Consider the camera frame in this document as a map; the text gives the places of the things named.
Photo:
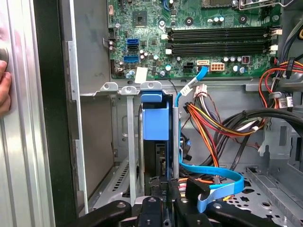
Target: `human hand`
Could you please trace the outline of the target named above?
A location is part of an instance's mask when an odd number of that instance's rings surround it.
[[[9,88],[11,83],[11,75],[5,72],[7,63],[0,61],[0,117],[6,114],[10,108]]]

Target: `blue sata port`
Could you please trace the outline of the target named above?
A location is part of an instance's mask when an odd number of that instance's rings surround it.
[[[135,62],[139,62],[139,56],[137,55],[124,56],[123,60],[126,63],[135,63]]]
[[[127,45],[139,45],[139,39],[127,39]]]

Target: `ram slot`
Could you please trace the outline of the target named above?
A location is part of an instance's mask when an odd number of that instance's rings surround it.
[[[216,44],[173,44],[172,55],[234,55],[260,54],[268,52],[268,43],[216,43]]]
[[[173,43],[196,43],[230,40],[259,40],[268,37],[267,27],[241,27],[241,28],[213,28],[213,29],[190,29],[172,30],[167,29],[170,42]]]

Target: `motherboard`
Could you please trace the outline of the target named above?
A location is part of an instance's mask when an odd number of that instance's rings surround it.
[[[237,0],[108,0],[111,76],[259,77],[276,61],[280,6],[239,10]]]

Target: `green circuit board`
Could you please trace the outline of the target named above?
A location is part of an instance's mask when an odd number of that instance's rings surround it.
[[[111,76],[115,79],[124,79],[130,70],[134,70],[138,66],[148,68],[148,79],[163,77],[170,79],[190,78],[194,77],[197,72],[193,70],[190,73],[185,73],[182,68],[185,62],[192,62],[194,69],[196,69],[197,60],[209,60],[210,64],[213,62],[222,62],[223,54],[182,56],[181,61],[178,62],[176,56],[167,55],[165,52],[167,40],[162,40],[161,35],[167,34],[165,30],[167,27],[176,30],[185,30],[280,25],[279,6],[271,8],[266,17],[263,15],[263,9],[239,11],[233,7],[203,8],[201,0],[175,1],[170,11],[164,8],[163,2],[160,0],[108,0],[108,6],[108,27],[115,30],[116,36],[114,51],[110,51]],[[193,19],[193,23],[190,26],[186,24],[188,17]],[[215,17],[223,17],[224,21],[217,24],[210,22]],[[245,23],[240,22],[243,17],[246,19]],[[139,49],[136,52],[127,49],[126,41],[130,38],[139,39]],[[140,56],[139,50],[148,53],[148,56],[144,60],[136,63],[124,62],[124,56],[126,55]],[[275,52],[251,54],[248,51],[244,55],[250,57],[249,64],[242,65],[241,62],[229,61],[225,63],[224,71],[210,71],[207,76],[259,77],[262,72],[270,67],[270,59],[275,54]],[[159,57],[156,61],[153,59],[154,55]],[[167,65],[171,66],[169,72],[165,71]],[[235,72],[233,70],[234,66],[238,66],[239,69],[245,68],[245,72]],[[121,69],[123,69],[121,73],[116,73],[117,70]],[[166,72],[165,76],[160,75],[161,71]],[[127,78],[134,78],[134,75],[130,76],[127,74]]]

